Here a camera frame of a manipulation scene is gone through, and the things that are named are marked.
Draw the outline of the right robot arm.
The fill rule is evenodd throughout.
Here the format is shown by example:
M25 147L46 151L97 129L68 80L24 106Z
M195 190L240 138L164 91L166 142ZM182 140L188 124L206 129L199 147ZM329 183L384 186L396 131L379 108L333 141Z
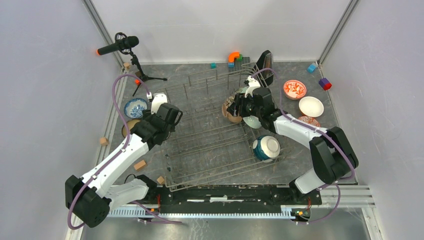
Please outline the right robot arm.
M294 118L276 106L268 88L237 93L228 112L255 117L264 129L290 138L310 150L312 169L289 184L288 196L293 203L302 204L311 191L355 177L359 162L345 132L339 127L316 127Z

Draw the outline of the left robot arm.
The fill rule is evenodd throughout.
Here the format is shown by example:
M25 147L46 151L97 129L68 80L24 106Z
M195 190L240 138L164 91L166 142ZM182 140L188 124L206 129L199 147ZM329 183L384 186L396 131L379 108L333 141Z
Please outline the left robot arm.
M65 181L68 215L75 215L84 225L94 228L111 210L122 205L136 200L153 203L157 190L142 179L135 178L117 186L114 183L137 159L154 146L160 146L175 131L182 116L183 112L170 103L162 103L156 110L145 110L109 156L81 177L71 175Z

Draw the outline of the white bowl orange pattern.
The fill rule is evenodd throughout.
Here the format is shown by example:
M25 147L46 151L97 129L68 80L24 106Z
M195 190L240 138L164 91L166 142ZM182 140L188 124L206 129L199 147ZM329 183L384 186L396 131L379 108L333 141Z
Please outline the white bowl orange pattern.
M307 93L306 86L298 80L288 80L283 84L283 91L287 98L291 100L300 100Z

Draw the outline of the grey wire dish rack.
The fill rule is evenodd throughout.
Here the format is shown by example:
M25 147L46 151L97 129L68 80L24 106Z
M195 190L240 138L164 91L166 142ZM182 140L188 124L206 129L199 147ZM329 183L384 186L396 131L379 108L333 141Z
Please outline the grey wire dish rack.
M231 123L222 114L225 100L240 92L245 80L255 73L255 63L227 72L204 70L191 73L180 84L163 87L168 102L183 116L168 139L157 148L151 161L153 180L162 176L172 192L201 185L284 184L275 177L292 150L282 146L278 157L263 162L252 144L268 132L249 127L244 121Z

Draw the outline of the white blue rimmed bowl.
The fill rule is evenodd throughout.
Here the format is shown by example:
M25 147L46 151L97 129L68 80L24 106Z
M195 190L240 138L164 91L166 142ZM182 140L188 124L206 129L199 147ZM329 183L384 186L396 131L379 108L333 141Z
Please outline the white blue rimmed bowl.
M124 114L131 119L140 119L143 111L148 109L148 102L143 98L133 98L124 106Z

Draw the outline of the light green ribbed bowl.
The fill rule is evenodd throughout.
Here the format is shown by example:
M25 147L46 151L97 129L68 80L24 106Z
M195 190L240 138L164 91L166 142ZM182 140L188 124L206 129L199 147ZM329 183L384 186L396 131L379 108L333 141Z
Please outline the light green ribbed bowl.
M252 129L260 129L262 127L261 122L255 116L243 117L242 120Z

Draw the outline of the pink brown flower bowl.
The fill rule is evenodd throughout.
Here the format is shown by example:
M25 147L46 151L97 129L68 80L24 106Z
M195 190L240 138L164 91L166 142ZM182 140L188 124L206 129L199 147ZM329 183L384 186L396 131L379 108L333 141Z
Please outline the pink brown flower bowl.
M231 123L238 124L242 122L241 116L234 116L231 112L228 111L230 105L234 102L234 96L229 96L221 106L222 115Z

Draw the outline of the dark brown banded bowl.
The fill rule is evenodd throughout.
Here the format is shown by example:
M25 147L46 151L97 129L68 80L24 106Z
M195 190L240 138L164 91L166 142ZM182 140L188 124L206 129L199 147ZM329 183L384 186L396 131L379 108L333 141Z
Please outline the dark brown banded bowl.
M127 125L128 129L131 131L131 129L135 126L135 124L137 124L140 121L141 121L140 119L131 119L131 120L128 120L126 122L126 125ZM123 138L126 138L127 135L128 135L127 128L126 128L125 125L123 125L122 128L121 128L121 135L122 135Z

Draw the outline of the blue white patterned bowl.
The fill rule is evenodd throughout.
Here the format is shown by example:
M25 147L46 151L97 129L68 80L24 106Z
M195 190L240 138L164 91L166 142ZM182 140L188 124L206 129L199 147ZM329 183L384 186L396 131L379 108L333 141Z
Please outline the blue white patterned bowl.
M315 127L321 127L321 124L314 118L314 117L310 117L310 116L307 116L307 115L303 115L303 116L300 116L299 118L298 118L298 120L300 120L300 121L302 121L302 122L304 122L304 123L307 123L307 124L310 124L310 125L313 125L313 126L315 126Z

